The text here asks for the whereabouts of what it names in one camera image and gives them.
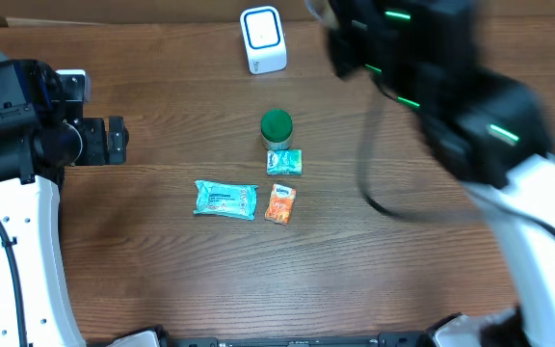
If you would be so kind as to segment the green lid plastic jar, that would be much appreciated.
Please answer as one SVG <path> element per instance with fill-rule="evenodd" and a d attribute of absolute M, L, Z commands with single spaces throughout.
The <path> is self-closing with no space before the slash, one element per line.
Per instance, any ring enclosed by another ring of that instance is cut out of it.
<path fill-rule="evenodd" d="M 268 150 L 288 149 L 292 143 L 292 118 L 284 110 L 272 109 L 263 115 L 260 132 L 264 147 Z"/>

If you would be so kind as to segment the teal wet wipes pack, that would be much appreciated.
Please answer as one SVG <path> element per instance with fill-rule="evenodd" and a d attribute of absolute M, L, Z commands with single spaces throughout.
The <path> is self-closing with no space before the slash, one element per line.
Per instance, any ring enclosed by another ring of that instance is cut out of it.
<path fill-rule="evenodd" d="M 197 180 L 195 215 L 216 215 L 254 220 L 257 205 L 257 185 L 233 185 Z"/>

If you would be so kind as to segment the teal tissue packet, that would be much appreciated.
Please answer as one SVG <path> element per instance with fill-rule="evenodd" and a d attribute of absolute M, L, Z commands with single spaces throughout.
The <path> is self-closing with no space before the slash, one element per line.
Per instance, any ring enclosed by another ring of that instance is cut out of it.
<path fill-rule="evenodd" d="M 267 151 L 267 175 L 301 175 L 303 152 L 300 149 Z"/>

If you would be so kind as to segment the orange tissue packet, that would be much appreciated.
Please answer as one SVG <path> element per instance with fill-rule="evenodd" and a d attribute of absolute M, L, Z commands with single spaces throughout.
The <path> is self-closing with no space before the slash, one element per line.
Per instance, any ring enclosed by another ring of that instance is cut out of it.
<path fill-rule="evenodd" d="M 265 211 L 266 220 L 276 224 L 287 225 L 290 222 L 297 191 L 294 188 L 274 184 L 269 205 Z"/>

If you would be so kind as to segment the beige snack pouch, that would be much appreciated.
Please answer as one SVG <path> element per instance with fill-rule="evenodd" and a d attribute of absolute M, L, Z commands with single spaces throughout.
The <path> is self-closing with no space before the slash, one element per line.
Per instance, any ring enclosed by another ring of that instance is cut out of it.
<path fill-rule="evenodd" d="M 329 0 L 305 0 L 304 2 L 308 11 L 323 26 L 329 29 L 339 28 L 339 21 Z"/>

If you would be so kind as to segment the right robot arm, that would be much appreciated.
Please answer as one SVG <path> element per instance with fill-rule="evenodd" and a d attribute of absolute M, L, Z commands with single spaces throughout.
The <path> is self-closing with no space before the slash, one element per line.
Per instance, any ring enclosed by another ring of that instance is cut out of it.
<path fill-rule="evenodd" d="M 437 162 L 480 208 L 517 306 L 454 314 L 382 346 L 555 346 L 555 154 L 537 96 L 481 65 L 477 5 L 466 0 L 311 1 L 335 74 L 370 71 L 409 108 Z"/>

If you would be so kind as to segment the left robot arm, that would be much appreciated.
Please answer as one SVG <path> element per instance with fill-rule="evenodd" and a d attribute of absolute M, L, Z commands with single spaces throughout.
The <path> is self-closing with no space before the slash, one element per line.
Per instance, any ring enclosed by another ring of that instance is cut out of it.
<path fill-rule="evenodd" d="M 119 165 L 120 117 L 85 118 L 82 69 L 0 54 L 0 345 L 81 346 L 63 266 L 59 215 L 68 166 Z"/>

